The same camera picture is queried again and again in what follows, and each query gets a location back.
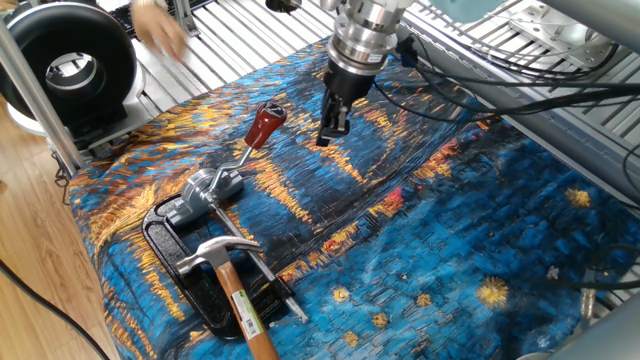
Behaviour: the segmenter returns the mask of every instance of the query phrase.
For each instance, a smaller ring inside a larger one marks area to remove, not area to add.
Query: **red handle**
[[[244,141],[252,148],[260,149],[285,120],[287,120],[287,110],[282,106],[272,102],[262,104]]]

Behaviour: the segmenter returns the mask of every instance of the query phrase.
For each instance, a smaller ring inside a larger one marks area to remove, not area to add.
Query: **hammer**
[[[247,340],[253,358],[256,360],[279,360],[280,356],[273,346],[260,316],[253,309],[238,273],[231,263],[228,254],[228,251],[231,250],[262,252],[262,247],[240,237],[219,236],[200,244],[196,253],[180,260],[176,264],[176,268],[181,275],[186,275],[198,265],[206,262],[211,264],[233,307],[233,312],[240,323],[242,334]]]

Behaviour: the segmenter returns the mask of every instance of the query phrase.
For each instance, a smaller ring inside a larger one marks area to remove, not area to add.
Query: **silver pipe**
[[[639,323],[640,295],[634,295],[549,360],[637,360]]]
[[[541,0],[609,39],[640,53],[640,1]]]
[[[596,272],[587,269],[584,274],[583,280],[584,282],[595,282],[596,281]],[[582,330],[586,330],[591,325],[591,320],[593,319],[593,315],[595,312],[596,305],[596,291],[594,289],[582,289],[582,298],[580,299],[580,316],[582,320],[580,321],[580,328]]]
[[[4,24],[0,26],[0,64],[47,133],[67,172],[73,175],[85,165],[84,160]]]

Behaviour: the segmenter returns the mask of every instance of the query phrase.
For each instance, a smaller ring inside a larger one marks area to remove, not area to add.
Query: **green label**
[[[262,334],[264,328],[258,319],[256,311],[251,305],[251,301],[244,290],[237,291],[231,295],[233,302],[236,304],[236,309],[240,313],[240,325],[244,329],[244,333],[247,336],[247,340],[250,340],[254,336]]]

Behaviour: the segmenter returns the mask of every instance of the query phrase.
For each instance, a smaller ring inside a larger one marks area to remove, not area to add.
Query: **blue fabric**
[[[141,222],[195,164],[237,158],[268,99],[287,108],[288,123],[225,207],[311,318],[269,330],[283,359],[514,359],[566,338],[579,293],[549,286],[547,274],[580,280],[597,249],[638,242],[637,219],[508,124],[429,122],[377,93],[354,104],[352,134],[313,146],[324,54],[312,45],[181,104],[73,179],[121,357],[250,358],[243,341],[204,328]],[[407,106],[473,120],[395,61],[379,83]],[[194,226],[184,237],[192,250],[224,233],[206,216]],[[254,279],[250,292],[263,285],[246,256],[234,263]]]

